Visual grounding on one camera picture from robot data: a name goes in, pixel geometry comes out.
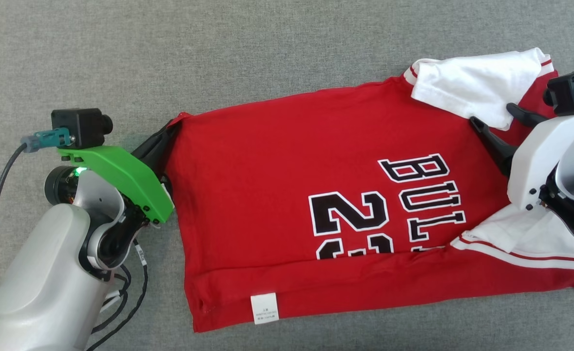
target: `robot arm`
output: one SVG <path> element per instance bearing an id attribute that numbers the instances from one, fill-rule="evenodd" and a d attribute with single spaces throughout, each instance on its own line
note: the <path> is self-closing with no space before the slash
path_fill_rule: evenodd
<path id="1" fill-rule="evenodd" d="M 509 177 L 508 198 L 524 211 L 543 206 L 574 235 L 574 73 L 550 80 L 544 100 L 557 117 L 548 119 L 508 104 L 521 124 L 532 127 L 519 146 L 492 134 L 483 122 L 470 122 L 501 172 Z"/>
<path id="2" fill-rule="evenodd" d="M 138 231 L 173 211 L 162 158 L 180 126 L 167 124 L 129 154 L 102 146 L 111 120 L 98 109 L 53 111 L 52 122 L 56 131 L 67 130 L 58 151 L 75 167 L 47 177 L 45 194 L 54 206 L 0 284 L 0 351 L 85 349 Z M 46 147 L 44 135 L 57 138 L 36 133 L 26 140 L 27 152 Z"/>

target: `gray fabric surface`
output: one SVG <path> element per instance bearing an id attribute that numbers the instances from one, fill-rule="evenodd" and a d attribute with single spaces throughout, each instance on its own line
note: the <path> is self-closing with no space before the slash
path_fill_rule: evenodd
<path id="1" fill-rule="evenodd" d="M 114 120 L 107 142 L 131 149 L 180 111 L 382 80 L 419 58 L 535 46 L 562 73 L 574 70 L 574 2 L 0 0 L 0 171 L 20 136 L 47 129 L 56 108 L 99 107 Z M 16 162 L 0 202 L 0 277 L 49 207 L 41 187 L 58 164 L 50 150 Z M 195 335 L 176 218 L 140 241 L 147 298 L 103 350 L 574 351 L 573 290 Z M 135 256 L 129 267 L 133 305 Z"/>

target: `clothing label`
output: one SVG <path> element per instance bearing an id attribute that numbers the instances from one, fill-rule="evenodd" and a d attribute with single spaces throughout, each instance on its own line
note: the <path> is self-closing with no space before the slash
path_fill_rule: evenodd
<path id="1" fill-rule="evenodd" d="M 250 297 L 254 324 L 264 324 L 278 320 L 276 293 L 266 293 Z"/>
<path id="2" fill-rule="evenodd" d="M 135 246 L 135 250 L 137 251 L 137 255 L 140 256 L 140 261 L 142 261 L 142 265 L 146 265 L 146 256 L 144 255 L 144 250 L 140 245 Z"/>

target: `red jersey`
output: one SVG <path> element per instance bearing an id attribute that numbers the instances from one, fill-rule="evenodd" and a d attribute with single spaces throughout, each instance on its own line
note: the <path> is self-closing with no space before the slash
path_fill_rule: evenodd
<path id="1" fill-rule="evenodd" d="M 285 318 L 574 287 L 568 266 L 462 241 L 509 204 L 507 179 L 468 120 L 413 100 L 406 75 L 180 114 L 168 172 L 194 331 L 253 321 L 265 293 Z M 553 114 L 555 76 L 521 107 Z"/>

